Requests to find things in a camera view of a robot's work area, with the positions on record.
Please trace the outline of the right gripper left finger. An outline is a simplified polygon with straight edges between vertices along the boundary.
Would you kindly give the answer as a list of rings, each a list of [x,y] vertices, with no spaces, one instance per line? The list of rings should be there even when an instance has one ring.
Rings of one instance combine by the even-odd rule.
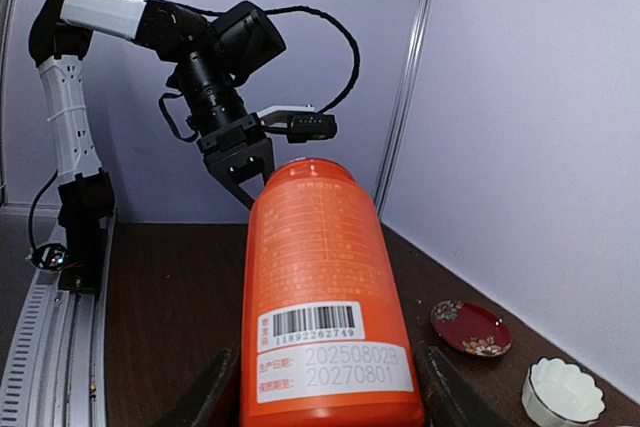
[[[224,348],[158,421],[158,426],[238,426],[240,347]]]

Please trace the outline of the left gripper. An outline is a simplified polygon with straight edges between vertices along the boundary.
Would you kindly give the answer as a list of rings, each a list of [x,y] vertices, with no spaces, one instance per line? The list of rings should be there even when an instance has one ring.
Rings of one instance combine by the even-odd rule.
[[[201,137],[197,146],[212,177],[244,207],[255,199],[242,184],[257,175],[266,185],[275,171],[271,139],[256,114],[248,114]]]

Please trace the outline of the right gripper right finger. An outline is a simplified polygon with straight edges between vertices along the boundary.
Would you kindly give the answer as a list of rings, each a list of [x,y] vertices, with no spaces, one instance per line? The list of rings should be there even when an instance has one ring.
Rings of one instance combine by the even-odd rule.
[[[426,414],[425,426],[511,426],[436,346],[417,344],[413,359]]]

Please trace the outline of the orange pill bottle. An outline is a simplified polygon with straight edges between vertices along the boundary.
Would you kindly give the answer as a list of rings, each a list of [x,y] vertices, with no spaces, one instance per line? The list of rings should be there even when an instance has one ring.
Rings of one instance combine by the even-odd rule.
[[[244,426],[424,424],[379,218],[339,164],[291,162],[252,207],[241,350]]]

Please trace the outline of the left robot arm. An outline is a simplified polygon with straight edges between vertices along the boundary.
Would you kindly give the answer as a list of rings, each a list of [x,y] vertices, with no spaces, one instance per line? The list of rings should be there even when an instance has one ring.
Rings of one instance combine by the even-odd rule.
[[[41,79],[53,126],[64,238],[34,250],[34,264],[59,275],[61,289],[95,295],[102,287],[106,227],[117,190],[96,146],[97,124],[115,97],[88,79],[93,38],[106,35],[151,51],[172,68],[159,105],[183,99],[184,143],[197,145],[209,174],[240,203],[253,199],[246,181],[274,169],[262,117],[239,88],[285,49],[269,15],[249,1],[208,16],[168,0],[45,0],[28,50]]]

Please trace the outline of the red floral plate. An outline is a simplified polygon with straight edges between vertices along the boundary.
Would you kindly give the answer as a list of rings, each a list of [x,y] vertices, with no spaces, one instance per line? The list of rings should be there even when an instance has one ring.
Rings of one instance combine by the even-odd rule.
[[[512,334],[504,320],[473,303],[440,301],[431,308],[429,320],[441,340],[468,355],[496,358],[512,346]]]

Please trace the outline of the white scalloped bowl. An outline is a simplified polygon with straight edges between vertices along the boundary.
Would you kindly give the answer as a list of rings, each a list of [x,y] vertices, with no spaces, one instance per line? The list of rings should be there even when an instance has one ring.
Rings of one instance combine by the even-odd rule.
[[[561,358],[544,357],[529,367],[521,403],[537,426],[591,426],[606,409],[594,378]]]

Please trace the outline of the left round circuit board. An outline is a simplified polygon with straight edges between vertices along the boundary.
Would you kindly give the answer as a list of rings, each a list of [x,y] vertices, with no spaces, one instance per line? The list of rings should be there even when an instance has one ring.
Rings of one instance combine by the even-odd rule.
[[[66,247],[60,243],[46,243],[31,253],[32,264],[45,271],[60,271],[67,263]]]

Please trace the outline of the front aluminium rail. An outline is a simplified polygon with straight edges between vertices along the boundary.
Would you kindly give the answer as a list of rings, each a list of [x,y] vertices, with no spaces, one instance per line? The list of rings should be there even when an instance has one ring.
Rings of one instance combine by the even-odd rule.
[[[106,426],[105,325],[116,219],[102,221],[101,291],[58,288],[60,275],[34,274],[1,383],[3,426]]]

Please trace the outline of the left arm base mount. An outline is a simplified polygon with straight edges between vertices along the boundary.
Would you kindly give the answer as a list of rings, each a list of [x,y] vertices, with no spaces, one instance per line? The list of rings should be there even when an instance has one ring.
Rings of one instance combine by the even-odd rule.
[[[66,264],[60,290],[98,295],[101,291],[106,252],[106,230],[101,220],[114,213],[115,195],[109,173],[76,174],[58,187],[61,209],[58,223],[66,235]]]

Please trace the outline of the left aluminium frame post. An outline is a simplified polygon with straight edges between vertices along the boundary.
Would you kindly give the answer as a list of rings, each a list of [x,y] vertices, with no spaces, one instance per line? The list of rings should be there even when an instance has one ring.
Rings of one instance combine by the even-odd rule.
[[[405,62],[394,97],[392,115],[373,192],[373,202],[379,217],[382,217],[389,195],[409,118],[431,2],[432,0],[417,0],[416,3]]]

